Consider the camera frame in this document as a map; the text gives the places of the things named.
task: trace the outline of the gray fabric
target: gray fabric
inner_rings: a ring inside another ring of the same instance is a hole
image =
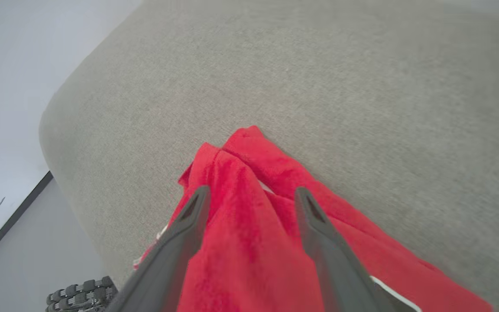
[[[428,0],[146,2],[40,140],[122,285],[199,146],[252,124],[499,308],[499,20]]]

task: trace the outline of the black strip on floor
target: black strip on floor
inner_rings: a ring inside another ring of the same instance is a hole
[[[8,221],[3,225],[0,229],[0,241],[6,235],[6,233],[13,227],[13,225],[18,221],[20,216],[30,207],[30,205],[34,202],[34,199],[38,197],[38,195],[43,191],[43,189],[47,186],[49,181],[53,179],[53,175],[51,172],[47,172],[47,174],[42,178],[40,183],[36,185],[36,187],[30,192],[30,194],[26,197],[26,199],[20,204],[20,206],[16,209],[13,215],[10,216]]]

